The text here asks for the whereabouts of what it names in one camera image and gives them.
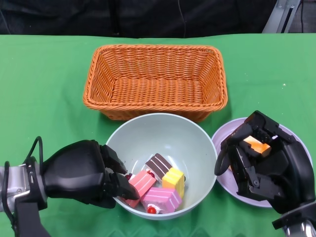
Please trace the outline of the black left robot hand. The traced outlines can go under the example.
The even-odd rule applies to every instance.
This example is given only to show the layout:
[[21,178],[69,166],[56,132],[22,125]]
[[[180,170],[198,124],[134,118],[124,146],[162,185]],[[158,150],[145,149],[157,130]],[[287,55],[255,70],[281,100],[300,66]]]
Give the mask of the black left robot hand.
[[112,209],[115,198],[138,200],[138,191],[125,177],[127,169],[117,153],[95,140],[75,142],[57,151],[41,168],[50,198],[74,199]]

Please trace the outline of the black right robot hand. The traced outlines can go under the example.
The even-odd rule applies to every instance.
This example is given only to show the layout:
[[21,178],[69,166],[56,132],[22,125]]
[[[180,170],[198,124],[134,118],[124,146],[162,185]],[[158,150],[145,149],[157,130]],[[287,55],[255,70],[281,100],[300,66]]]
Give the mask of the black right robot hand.
[[214,173],[221,176],[229,168],[239,196],[266,200],[279,214],[316,199],[314,171],[304,146],[260,111],[221,142]]

